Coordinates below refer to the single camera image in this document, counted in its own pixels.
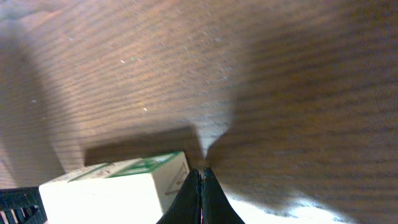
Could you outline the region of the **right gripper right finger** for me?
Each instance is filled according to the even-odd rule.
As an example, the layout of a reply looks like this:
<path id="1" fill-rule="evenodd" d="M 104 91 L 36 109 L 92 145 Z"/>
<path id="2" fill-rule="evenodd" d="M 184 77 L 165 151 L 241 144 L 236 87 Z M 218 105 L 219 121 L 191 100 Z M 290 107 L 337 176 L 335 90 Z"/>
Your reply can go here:
<path id="1" fill-rule="evenodd" d="M 229 203 L 214 172 L 208 167 L 204 169 L 201 183 L 201 207 L 204 224 L 244 224 Z"/>

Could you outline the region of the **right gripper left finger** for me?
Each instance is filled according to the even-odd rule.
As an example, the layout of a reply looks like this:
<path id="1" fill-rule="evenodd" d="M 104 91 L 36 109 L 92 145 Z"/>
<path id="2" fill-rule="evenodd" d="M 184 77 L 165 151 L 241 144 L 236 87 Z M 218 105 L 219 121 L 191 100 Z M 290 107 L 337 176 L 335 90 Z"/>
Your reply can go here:
<path id="1" fill-rule="evenodd" d="M 201 223 L 201 175 L 193 169 L 184 180 L 170 208 L 157 224 Z"/>

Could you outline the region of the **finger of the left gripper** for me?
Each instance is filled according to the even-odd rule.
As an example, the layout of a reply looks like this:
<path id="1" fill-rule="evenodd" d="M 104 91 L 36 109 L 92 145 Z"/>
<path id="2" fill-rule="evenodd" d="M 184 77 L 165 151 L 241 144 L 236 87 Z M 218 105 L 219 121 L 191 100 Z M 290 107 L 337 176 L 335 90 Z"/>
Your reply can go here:
<path id="1" fill-rule="evenodd" d="M 44 224 L 46 221 L 38 187 L 1 190 L 1 224 Z"/>

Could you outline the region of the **white ladybug block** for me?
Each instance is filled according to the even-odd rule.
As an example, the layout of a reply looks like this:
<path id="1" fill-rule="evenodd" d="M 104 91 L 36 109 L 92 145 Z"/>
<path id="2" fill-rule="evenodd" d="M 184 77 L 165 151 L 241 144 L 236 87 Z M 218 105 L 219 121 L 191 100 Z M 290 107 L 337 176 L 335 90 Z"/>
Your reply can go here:
<path id="1" fill-rule="evenodd" d="M 39 186 L 49 223 L 156 223 L 190 168 L 183 152 L 96 164 Z"/>

